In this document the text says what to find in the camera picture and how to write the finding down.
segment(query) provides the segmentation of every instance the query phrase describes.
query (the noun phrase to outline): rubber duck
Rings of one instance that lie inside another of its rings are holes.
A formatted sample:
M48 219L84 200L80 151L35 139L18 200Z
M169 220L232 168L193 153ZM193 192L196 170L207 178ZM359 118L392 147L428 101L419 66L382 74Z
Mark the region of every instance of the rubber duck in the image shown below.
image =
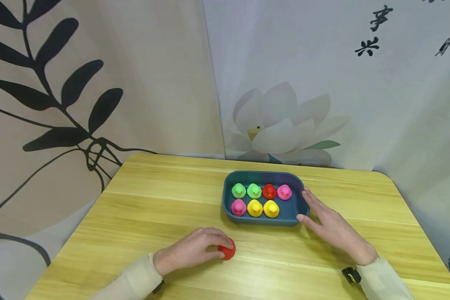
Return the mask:
M225 256L223 258L224 261L231 259L235 255L235 243L230 237L228 239L230 240L230 243L232 243L232 246L233 246L232 249L228 249L227 247L224 247L221 245L219 245L217 247L217 250L219 250L225 254Z
M247 211L252 217L260 217L263 206L256 199L252 199L247 205Z
M232 195L235 199L242 199L245 196L245 187L241 183L237 183L232 187Z
M243 202L242 199L236 199L232 203L230 211L232 212L232 214L241 217L247 211L247 206L245 205L245 202Z
M251 183L248 186L247 194L252 199L258 199L258 198L260 198L260 196L262 196L262 189L260 189L260 187L257 186L256 184Z
M290 187L288 185L283 184L278 187L277 195L278 195L278 198L280 198L282 200L288 200L292 196L292 190L290 189Z
M263 205L263 212L269 218L276 218L280 212L280 208L275 201L269 200Z
M263 189L262 189L262 195L269 200L272 200L273 198L275 198L275 196L277 195L277 190L275 189L275 187L269 183L266 184Z

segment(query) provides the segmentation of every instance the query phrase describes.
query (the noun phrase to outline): red ball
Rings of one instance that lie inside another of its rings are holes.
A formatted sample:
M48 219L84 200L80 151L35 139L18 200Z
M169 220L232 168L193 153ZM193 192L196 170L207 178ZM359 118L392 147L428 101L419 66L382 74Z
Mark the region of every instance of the red ball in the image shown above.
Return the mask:
M224 246L218 246L218 250L225 254L225 257L223 258L224 261L231 259L235 255L235 243L230 237L228 239L230 240L230 243L232 243L232 249L228 249Z

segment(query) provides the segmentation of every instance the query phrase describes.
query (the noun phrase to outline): pink rubber duck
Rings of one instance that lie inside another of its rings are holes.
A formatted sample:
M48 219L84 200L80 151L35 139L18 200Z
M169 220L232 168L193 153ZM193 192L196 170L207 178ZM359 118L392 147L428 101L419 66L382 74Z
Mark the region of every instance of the pink rubber duck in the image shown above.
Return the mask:
M243 202L242 199L236 199L232 203L230 210L231 210L232 214L237 215L238 217L241 217L247 211L247 206L245 205L245 202Z
M290 199L290 197L292 197L292 190L290 189L290 187L288 185L283 184L278 187L277 196L278 196L278 198L280 198L282 200L288 200L288 199Z

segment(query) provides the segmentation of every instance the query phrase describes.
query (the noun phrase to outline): red rubber duck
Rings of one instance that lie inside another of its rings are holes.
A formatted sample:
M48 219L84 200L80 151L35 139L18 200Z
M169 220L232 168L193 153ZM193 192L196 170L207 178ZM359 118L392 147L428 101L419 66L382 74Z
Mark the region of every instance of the red rubber duck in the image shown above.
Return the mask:
M269 200L273 200L273 198L276 197L277 195L277 190L275 189L275 187L269 183L266 184L263 189L262 189L262 195Z

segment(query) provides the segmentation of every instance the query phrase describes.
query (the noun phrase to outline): red object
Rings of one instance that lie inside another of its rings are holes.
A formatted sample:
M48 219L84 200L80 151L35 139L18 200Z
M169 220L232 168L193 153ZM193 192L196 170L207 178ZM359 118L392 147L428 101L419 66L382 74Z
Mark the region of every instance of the red object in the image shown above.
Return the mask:
M230 240L230 243L232 243L233 245L232 249L228 249L227 247L224 246L218 246L218 250L225 254L225 257L223 258L224 261L231 259L235 255L235 243L230 237L228 239Z
M277 196L277 190L272 184L266 184L262 189L262 195L269 200L273 200Z

